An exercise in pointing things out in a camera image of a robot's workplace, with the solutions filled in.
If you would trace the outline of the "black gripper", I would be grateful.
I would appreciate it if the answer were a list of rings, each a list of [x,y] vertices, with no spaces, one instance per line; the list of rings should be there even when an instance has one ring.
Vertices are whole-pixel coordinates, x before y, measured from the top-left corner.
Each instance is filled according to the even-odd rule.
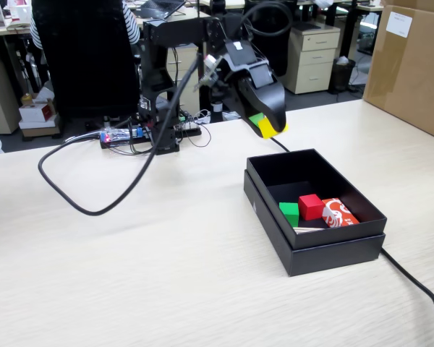
[[[226,105],[236,111],[258,137],[262,137],[258,120],[267,118],[276,133],[286,127],[284,86],[276,82],[266,58],[256,54],[248,40],[227,40],[218,51],[218,79],[229,85]]]

